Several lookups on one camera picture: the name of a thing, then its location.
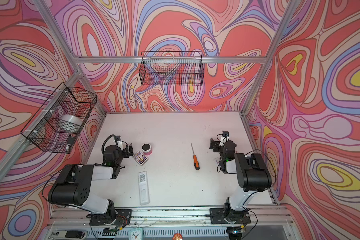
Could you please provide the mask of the orange handled screwdriver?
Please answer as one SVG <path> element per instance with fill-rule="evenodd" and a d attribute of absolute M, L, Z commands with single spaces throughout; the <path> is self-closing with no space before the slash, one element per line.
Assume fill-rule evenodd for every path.
<path fill-rule="evenodd" d="M 192 148 L 192 152 L 193 152 L 194 167 L 195 167 L 196 170 L 199 170 L 200 169 L 200 164 L 199 164 L 199 161 L 197 159 L 197 156 L 195 155 L 194 148 L 193 148 L 192 144 L 191 144 L 191 148 Z"/>

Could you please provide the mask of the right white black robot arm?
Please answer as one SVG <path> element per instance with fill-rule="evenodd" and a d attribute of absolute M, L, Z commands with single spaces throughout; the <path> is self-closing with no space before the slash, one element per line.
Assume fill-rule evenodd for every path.
<path fill-rule="evenodd" d="M 235 175 L 238 188 L 227 197 L 222 208 L 211 208 L 206 215 L 213 225 L 243 224 L 251 222 L 248 203 L 257 193 L 271 188 L 271 174 L 261 154 L 236 152 L 236 144 L 227 137 L 215 141 L 211 139 L 210 150 L 220 155 L 217 172 Z"/>

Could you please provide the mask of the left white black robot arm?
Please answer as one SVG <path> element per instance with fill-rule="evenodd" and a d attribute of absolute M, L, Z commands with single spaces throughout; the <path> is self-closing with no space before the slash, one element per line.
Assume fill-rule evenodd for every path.
<path fill-rule="evenodd" d="M 133 145 L 110 135 L 101 147 L 103 162 L 93 165 L 66 165 L 59 173 L 48 193 L 48 202 L 87 211 L 91 226 L 118 226 L 130 224 L 131 210 L 117 211 L 112 200 L 93 193 L 92 183 L 114 180 L 118 177 L 122 161 L 134 155 Z"/>

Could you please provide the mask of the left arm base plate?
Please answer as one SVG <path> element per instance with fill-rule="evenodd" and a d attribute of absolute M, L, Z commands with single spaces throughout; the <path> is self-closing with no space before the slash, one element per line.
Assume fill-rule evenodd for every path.
<path fill-rule="evenodd" d="M 125 227 L 130 224 L 132 209 L 118 209 L 113 213 L 88 214 L 90 226 L 119 226 Z"/>

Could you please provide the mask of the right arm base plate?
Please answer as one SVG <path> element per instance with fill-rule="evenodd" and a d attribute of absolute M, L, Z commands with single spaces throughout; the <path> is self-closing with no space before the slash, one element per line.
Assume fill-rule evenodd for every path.
<path fill-rule="evenodd" d="M 223 208 L 210 208 L 209 211 L 208 217 L 213 225 L 241 224 L 246 226 L 251 223 L 248 210 L 234 211 Z"/>

